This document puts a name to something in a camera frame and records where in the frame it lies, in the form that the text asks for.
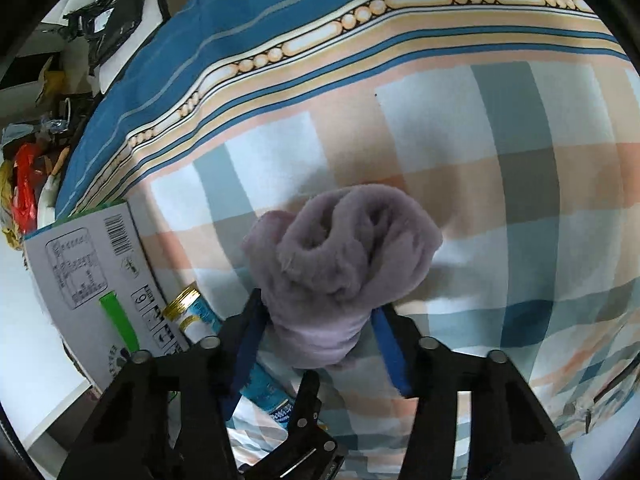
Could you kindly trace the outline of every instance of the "black plastic bag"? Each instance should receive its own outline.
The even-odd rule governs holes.
[[[145,0],[95,0],[66,14],[67,39],[86,37],[89,43],[89,74],[109,59],[142,21]]]

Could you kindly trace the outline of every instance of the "red plastic bag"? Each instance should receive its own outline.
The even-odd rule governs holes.
[[[38,205],[35,188],[46,174],[33,169],[33,161],[42,153],[42,147],[28,142],[15,154],[16,191],[12,203],[12,214],[18,228],[24,234],[36,230],[38,225]]]

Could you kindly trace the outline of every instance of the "cardboard box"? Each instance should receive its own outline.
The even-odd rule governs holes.
[[[24,241],[37,292],[68,350],[100,391],[129,351],[100,304],[114,292],[140,349],[155,356],[186,350],[146,264],[126,203],[96,210]]]

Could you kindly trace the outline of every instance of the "green stripe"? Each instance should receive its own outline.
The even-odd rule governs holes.
[[[129,352],[137,352],[140,350],[140,343],[138,342],[136,331],[133,330],[127,314],[124,312],[118,298],[116,298],[115,292],[111,291],[101,297],[100,304],[124,340],[127,350],[129,350]]]

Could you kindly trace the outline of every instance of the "metal screw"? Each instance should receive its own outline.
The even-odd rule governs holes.
[[[146,363],[153,356],[149,350],[138,350],[137,352],[133,352],[131,355],[131,361],[133,361],[137,365],[141,365],[142,363]]]
[[[420,346],[425,350],[435,350],[440,346],[440,342],[434,337],[422,337],[420,338]]]
[[[494,363],[504,364],[507,362],[507,354],[505,354],[502,350],[491,350],[489,352],[489,359]]]
[[[220,338],[214,335],[208,335],[206,338],[200,340],[200,346],[205,350],[211,350],[217,348],[220,345]]]

